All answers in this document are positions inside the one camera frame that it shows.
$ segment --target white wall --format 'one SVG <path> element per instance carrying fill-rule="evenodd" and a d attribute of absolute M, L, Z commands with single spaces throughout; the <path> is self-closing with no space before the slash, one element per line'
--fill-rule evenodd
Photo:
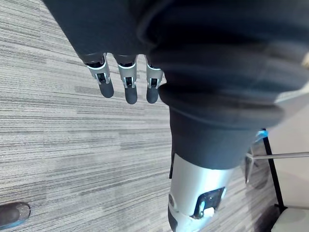
<path fill-rule="evenodd" d="M 273 154 L 309 152 L 309 94 L 279 105 L 287 119 L 268 129 Z M 275 159 L 275 165 L 284 204 L 309 208 L 309 158 Z"/>

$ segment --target black fabric sleeve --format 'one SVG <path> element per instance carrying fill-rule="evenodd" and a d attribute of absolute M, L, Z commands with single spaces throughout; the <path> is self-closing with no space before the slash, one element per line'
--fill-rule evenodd
<path fill-rule="evenodd" d="M 237 166 L 308 79 L 306 0 L 43 1 L 84 62 L 146 54 L 165 72 L 173 150 L 202 167 Z"/>

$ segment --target metal rod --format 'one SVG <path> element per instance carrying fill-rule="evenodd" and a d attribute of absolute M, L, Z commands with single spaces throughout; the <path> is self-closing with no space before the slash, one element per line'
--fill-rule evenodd
<path fill-rule="evenodd" d="M 268 160 L 268 159 L 284 159 L 284 158 L 303 158 L 309 157 L 309 152 L 295 152 L 295 153 L 286 153 L 286 154 L 276 154 L 276 155 L 267 155 L 267 156 L 254 156 L 250 157 L 255 160 Z"/>

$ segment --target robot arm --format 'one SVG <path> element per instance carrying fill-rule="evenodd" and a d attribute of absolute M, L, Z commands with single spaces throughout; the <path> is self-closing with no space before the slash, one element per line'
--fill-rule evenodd
<path fill-rule="evenodd" d="M 164 71 L 167 83 L 159 94 L 170 108 L 173 151 L 169 222 L 177 232 L 203 228 L 257 131 L 282 118 L 276 97 L 300 89 L 308 80 L 300 63 L 308 50 L 309 3 L 44 3 L 104 96 L 113 94 L 104 53 L 115 55 L 128 103 L 136 101 L 136 54 L 147 55 L 149 61 L 150 103 L 157 97 L 160 69 Z"/>

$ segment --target robotic finger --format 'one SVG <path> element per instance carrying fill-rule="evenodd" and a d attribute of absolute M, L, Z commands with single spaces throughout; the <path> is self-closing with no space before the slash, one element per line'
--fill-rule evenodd
<path fill-rule="evenodd" d="M 137 101 L 137 56 L 114 55 L 114 58 L 117 61 L 120 77 L 125 87 L 126 101 L 129 104 L 134 104 Z"/>
<path fill-rule="evenodd" d="M 97 80 L 102 95 L 111 98 L 114 95 L 112 80 L 110 77 L 110 69 L 106 59 L 106 53 L 98 62 L 86 63 L 91 75 Z"/>
<path fill-rule="evenodd" d="M 155 103 L 158 100 L 158 88 L 162 81 L 163 71 L 160 68 L 151 65 L 149 58 L 146 58 L 146 72 L 147 72 L 147 101 L 149 103 Z"/>

